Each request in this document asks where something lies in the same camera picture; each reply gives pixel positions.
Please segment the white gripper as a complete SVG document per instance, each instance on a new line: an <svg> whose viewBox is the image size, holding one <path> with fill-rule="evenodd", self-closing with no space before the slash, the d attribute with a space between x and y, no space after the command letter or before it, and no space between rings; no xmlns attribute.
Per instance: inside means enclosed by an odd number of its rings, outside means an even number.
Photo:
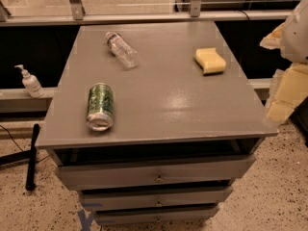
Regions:
<svg viewBox="0 0 308 231"><path fill-rule="evenodd" d="M285 23L265 36L260 46L279 49L291 64L285 71L277 69L266 102L266 118L283 123L308 97L308 0L301 0Z"/></svg>

